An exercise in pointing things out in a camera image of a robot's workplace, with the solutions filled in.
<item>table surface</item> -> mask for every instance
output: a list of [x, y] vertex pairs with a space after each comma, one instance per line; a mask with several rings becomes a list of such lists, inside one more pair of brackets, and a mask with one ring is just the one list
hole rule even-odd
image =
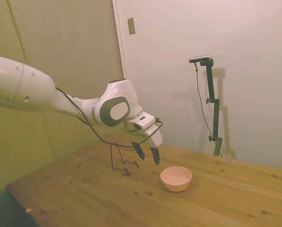
[[[109, 141], [129, 144], [121, 136]], [[110, 146], [93, 144], [8, 186], [9, 192], [43, 227], [282, 227], [282, 170], [159, 147], [155, 165], [149, 148], [140, 160], [131, 148], [112, 170]], [[161, 171], [185, 166], [193, 174], [184, 192], [167, 191]]]

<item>white wall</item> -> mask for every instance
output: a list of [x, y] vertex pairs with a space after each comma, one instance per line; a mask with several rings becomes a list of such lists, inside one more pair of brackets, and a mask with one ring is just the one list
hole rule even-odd
[[[221, 98], [223, 154], [282, 168], [282, 0], [115, 2], [125, 76], [145, 111], [164, 122], [165, 144], [213, 153], [188, 62], [209, 53]], [[128, 34], [131, 17], [134, 35]], [[199, 83], [205, 101], [204, 70]], [[212, 127], [213, 106], [203, 105]]]

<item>wood grain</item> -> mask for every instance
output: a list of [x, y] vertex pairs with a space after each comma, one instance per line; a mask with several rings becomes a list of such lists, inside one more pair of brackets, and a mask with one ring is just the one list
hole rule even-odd
[[[121, 136], [110, 141], [129, 145]], [[140, 160], [121, 148], [111, 169], [110, 146], [91, 145], [8, 186], [43, 227], [282, 227], [282, 170], [183, 148], [161, 146], [156, 166], [149, 148]], [[167, 191], [159, 177], [169, 166], [193, 174], [184, 192]]]

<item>wall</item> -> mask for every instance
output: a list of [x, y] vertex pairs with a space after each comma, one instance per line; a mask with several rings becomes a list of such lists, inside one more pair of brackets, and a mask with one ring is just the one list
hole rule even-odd
[[[142, 107], [164, 122], [164, 143], [213, 153], [188, 62], [211, 54], [223, 155], [282, 168], [282, 0], [114, 2], [124, 76]], [[204, 67], [199, 85], [212, 127]]]
[[[109, 81], [123, 78], [109, 0], [0, 0], [0, 56], [45, 72], [80, 98], [100, 97]], [[24, 226], [15, 224], [6, 184], [96, 140], [70, 116], [0, 108], [0, 226]]]

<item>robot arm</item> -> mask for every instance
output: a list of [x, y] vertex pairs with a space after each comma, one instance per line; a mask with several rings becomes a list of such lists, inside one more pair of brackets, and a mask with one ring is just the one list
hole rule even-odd
[[[100, 98], [79, 99], [56, 89], [51, 77], [22, 63], [0, 57], [0, 106], [26, 111], [56, 111], [91, 125], [121, 125], [134, 138], [147, 138], [158, 127], [154, 116], [144, 112], [134, 87], [127, 79], [112, 81]], [[148, 139], [151, 149], [162, 143], [156, 131]]]

